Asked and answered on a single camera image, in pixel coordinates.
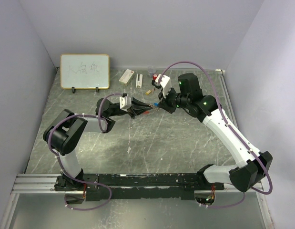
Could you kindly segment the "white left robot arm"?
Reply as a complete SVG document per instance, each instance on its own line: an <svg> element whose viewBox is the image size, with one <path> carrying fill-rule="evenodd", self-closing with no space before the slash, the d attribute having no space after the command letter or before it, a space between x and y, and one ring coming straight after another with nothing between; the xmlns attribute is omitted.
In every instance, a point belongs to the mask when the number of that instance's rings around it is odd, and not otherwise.
<svg viewBox="0 0 295 229"><path fill-rule="evenodd" d="M99 99L95 115L76 114L64 109L44 131L43 140L62 165L61 175L72 190L79 190L84 184L84 172L75 152L82 134L85 132L106 134L115 125L112 116L129 115L130 118L135 118L152 109L150 104L127 94L117 94L117 96L119 96L117 103L109 101L108 97Z"/></svg>

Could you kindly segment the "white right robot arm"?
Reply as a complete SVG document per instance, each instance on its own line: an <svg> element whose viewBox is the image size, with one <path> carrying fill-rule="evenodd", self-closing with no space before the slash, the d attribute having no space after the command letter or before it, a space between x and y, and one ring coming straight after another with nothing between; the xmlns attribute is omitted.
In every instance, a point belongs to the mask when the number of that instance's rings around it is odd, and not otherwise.
<svg viewBox="0 0 295 229"><path fill-rule="evenodd" d="M222 141L231 153L235 164L232 166L208 165L200 171L198 187L208 189L213 183L228 183L241 192L251 189L263 179L270 168L273 157L261 152L250 144L227 117L224 109L212 95L203 95L199 81L193 73L178 77L180 92L172 87L170 77L158 75L153 85L161 89L158 107L174 113L183 109L191 117L197 118Z"/></svg>

